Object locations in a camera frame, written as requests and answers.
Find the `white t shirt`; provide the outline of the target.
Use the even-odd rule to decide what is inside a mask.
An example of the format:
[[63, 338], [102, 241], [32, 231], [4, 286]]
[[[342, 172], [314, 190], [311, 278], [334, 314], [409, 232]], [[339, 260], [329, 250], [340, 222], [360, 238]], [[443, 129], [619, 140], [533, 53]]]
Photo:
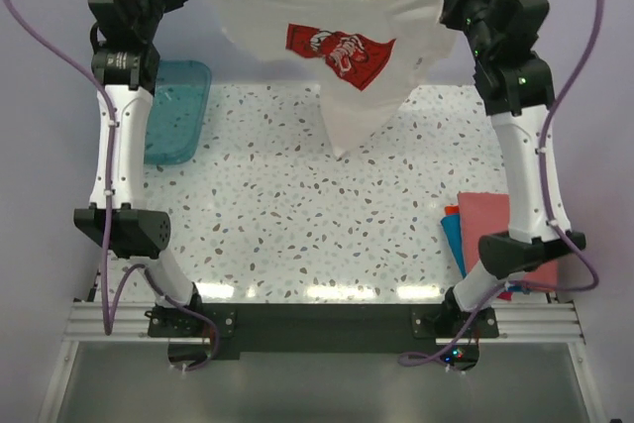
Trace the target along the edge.
[[388, 122], [457, 38], [440, 22], [445, 0], [210, 1], [239, 49], [312, 72], [336, 157]]

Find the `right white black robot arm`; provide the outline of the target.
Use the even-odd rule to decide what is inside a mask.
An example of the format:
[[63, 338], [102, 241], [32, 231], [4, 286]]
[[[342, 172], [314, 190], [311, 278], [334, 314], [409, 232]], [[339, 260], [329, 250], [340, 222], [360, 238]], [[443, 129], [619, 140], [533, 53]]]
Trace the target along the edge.
[[549, 9], [548, 0], [443, 0], [440, 24], [464, 34], [475, 61], [475, 88], [502, 152], [510, 216], [506, 231], [479, 238], [476, 265], [428, 320], [438, 337], [470, 325], [508, 281], [586, 246], [561, 203], [553, 77], [533, 51]]

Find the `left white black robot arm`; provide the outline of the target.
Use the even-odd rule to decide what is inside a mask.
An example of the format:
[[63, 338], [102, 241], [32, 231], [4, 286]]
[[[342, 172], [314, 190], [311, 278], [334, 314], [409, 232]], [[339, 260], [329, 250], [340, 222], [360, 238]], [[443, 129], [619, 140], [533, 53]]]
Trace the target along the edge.
[[171, 224], [151, 210], [144, 189], [147, 126], [159, 76], [154, 39], [163, 16], [187, 0], [88, 0], [90, 77], [100, 114], [97, 170], [89, 204], [73, 213], [75, 227], [102, 257], [130, 261], [145, 275], [158, 306], [190, 306], [197, 289], [169, 249]]

